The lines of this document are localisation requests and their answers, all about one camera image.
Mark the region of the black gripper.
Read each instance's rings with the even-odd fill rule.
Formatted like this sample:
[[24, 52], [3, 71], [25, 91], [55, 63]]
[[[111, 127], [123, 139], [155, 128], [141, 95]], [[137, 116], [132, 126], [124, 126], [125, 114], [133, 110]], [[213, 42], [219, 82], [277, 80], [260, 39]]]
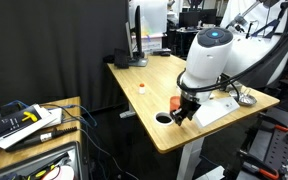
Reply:
[[180, 97], [180, 106], [178, 109], [171, 111], [170, 116], [174, 122], [180, 126], [185, 118], [191, 120], [195, 112], [200, 108], [195, 100], [188, 100], [183, 96]]

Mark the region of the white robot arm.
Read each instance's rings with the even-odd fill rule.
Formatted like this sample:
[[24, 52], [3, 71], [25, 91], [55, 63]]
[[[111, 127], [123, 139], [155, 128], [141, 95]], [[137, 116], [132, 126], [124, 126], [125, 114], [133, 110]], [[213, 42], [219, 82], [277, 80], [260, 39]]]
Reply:
[[197, 33], [185, 70], [177, 77], [180, 106], [170, 112], [176, 124], [189, 119], [205, 127], [241, 105], [240, 94], [212, 100], [212, 91], [236, 81], [262, 87], [281, 75], [288, 58], [288, 0], [282, 5], [281, 15], [283, 31], [272, 31], [262, 39], [255, 35], [244, 39], [220, 27]]

